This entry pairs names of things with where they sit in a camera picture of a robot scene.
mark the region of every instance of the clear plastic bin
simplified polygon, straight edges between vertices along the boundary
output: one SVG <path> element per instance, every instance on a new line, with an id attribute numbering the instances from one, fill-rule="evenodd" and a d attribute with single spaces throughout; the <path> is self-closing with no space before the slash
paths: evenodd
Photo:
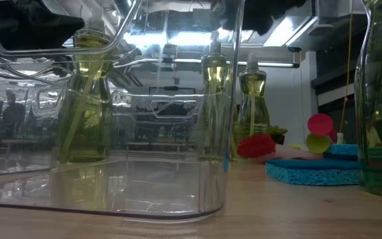
<path id="1" fill-rule="evenodd" d="M 0 206 L 171 221 L 223 206 L 243 1 L 10 7 L 31 30 L 0 11 Z"/>

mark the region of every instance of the plastic handle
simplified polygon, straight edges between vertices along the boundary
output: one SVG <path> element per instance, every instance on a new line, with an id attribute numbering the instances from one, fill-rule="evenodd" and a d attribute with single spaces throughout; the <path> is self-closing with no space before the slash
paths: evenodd
<path id="1" fill-rule="evenodd" d="M 155 104 L 164 103 L 164 107 L 163 107 L 163 109 L 155 109 L 155 105 L 153 103 L 155 103 Z M 167 107 L 169 107 L 173 104 L 176 104 L 176 103 L 189 104 L 192 106 L 192 108 L 190 111 L 186 112 L 185 116 L 176 115 L 177 112 L 172 112 L 170 115 L 166 115 L 166 116 L 160 115 L 161 110 L 165 110 L 165 109 L 167 109 Z M 197 102 L 196 100 L 185 100 L 185 99 L 183 99 L 183 100 L 152 100 L 150 102 L 150 108 L 153 112 L 153 115 L 158 119 L 183 119 L 183 120 L 190 119 L 194 116 L 199 105 L 200 105 L 200 103 Z"/>
<path id="2" fill-rule="evenodd" d="M 127 27 L 131 24 L 133 17 L 137 14 L 142 0 L 134 0 L 129 12 L 118 28 L 113 40 L 102 48 L 73 48 L 73 49 L 50 49 L 50 50 L 5 50 L 0 43 L 0 56 L 7 58 L 27 58 L 36 56 L 63 56 L 66 54 L 104 54 L 113 50 L 118 44 L 121 37 L 126 33 Z"/>
<path id="3" fill-rule="evenodd" d="M 40 108 L 40 94 L 48 92 L 48 91 L 56 91 L 59 93 L 59 96 L 57 97 L 57 102 L 55 106 L 48 107 L 48 108 Z M 62 101 L 64 99 L 66 91 L 62 90 L 62 88 L 55 88 L 51 86 L 44 86 L 41 88 L 35 88 L 32 90 L 32 111 L 33 114 L 36 117 L 48 117 L 48 116 L 57 116 L 58 112 L 60 111 Z"/>

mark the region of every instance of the soap dispenser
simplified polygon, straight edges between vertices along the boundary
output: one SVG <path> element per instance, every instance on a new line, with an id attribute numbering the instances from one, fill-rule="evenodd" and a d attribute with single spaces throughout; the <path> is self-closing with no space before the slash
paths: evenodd
<path id="1" fill-rule="evenodd" d="M 256 56 L 251 53 L 246 71 L 239 74 L 243 101 L 238 115 L 239 141 L 246 137 L 266 133 L 269 113 L 265 103 L 266 72 L 259 70 Z"/>
<path id="2" fill-rule="evenodd" d="M 94 11 L 84 29 L 74 36 L 75 48 L 101 48 L 110 42 L 101 11 Z M 57 145 L 62 163 L 105 160 L 111 147 L 111 117 L 107 73 L 113 68 L 111 53 L 74 56 L 77 75 L 71 77 L 59 113 Z"/>
<path id="3" fill-rule="evenodd" d="M 219 42 L 219 33 L 214 31 L 211 35 L 210 51 L 202 57 L 203 72 L 203 95 L 204 103 L 200 127 L 204 139 L 204 151 L 206 157 L 210 155 L 221 155 L 220 151 L 225 147 L 221 142 L 227 135 L 224 120 L 227 118 L 225 109 L 229 109 L 225 104 L 229 104 L 225 95 L 227 85 L 227 60 L 221 53 L 221 44 Z"/>

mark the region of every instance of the wooden countertop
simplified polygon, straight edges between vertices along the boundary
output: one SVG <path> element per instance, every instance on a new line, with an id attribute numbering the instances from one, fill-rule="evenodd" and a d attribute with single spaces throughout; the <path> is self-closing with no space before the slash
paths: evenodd
<path id="1" fill-rule="evenodd" d="M 262 165 L 234 165 L 225 208 L 190 224 L 0 208 L 0 238 L 382 238 L 382 197 L 358 186 L 308 187 L 268 179 Z"/>

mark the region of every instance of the yellow liquid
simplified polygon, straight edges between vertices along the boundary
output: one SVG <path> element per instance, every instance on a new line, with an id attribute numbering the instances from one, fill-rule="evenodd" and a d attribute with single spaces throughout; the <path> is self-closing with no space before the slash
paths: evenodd
<path id="1" fill-rule="evenodd" d="M 221 160 L 226 151 L 227 121 L 230 99 L 227 87 L 227 63 L 222 54 L 211 53 L 203 57 L 204 104 L 200 122 L 206 157 Z"/>
<path id="2" fill-rule="evenodd" d="M 77 48 L 97 48 L 108 40 L 79 36 Z M 62 163 L 89 163 L 109 157 L 111 147 L 112 105 L 105 78 L 111 69 L 110 54 L 76 56 L 78 75 L 70 79 L 59 114 L 58 146 Z"/>
<path id="3" fill-rule="evenodd" d="M 269 127 L 269 113 L 264 91 L 266 74 L 256 70 L 245 71 L 239 76 L 243 103 L 238 116 L 238 141 L 254 134 L 266 133 Z"/>

